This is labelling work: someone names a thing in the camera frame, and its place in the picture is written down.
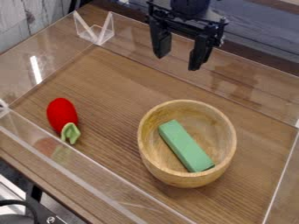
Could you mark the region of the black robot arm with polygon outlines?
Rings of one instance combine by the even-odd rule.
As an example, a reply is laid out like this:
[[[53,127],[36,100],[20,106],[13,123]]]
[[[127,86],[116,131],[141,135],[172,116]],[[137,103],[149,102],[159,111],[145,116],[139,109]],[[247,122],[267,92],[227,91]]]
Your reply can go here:
[[[212,48],[223,45],[229,21],[211,10],[211,0],[169,0],[167,6],[148,0],[147,5],[147,23],[156,58],[163,58],[171,52],[172,34],[180,34],[193,40],[188,70],[199,70],[209,59]]]

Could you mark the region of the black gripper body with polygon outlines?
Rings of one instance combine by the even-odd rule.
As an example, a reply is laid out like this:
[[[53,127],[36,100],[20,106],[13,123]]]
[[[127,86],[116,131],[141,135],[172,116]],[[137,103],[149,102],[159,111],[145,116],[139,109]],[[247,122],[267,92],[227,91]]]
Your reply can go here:
[[[209,36],[212,46],[224,42],[224,29],[229,21],[211,9],[211,0],[148,0],[149,18],[164,22],[169,32],[193,39],[199,34]]]

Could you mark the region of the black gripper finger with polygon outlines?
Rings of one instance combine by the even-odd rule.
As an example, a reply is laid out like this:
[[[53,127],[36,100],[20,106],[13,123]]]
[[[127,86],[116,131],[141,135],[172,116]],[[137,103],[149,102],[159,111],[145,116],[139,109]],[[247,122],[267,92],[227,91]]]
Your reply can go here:
[[[193,48],[189,54],[188,70],[196,71],[201,64],[207,62],[212,49],[211,37],[200,34],[193,41]]]
[[[164,22],[149,18],[149,32],[153,54],[160,59],[172,49],[172,34]]]

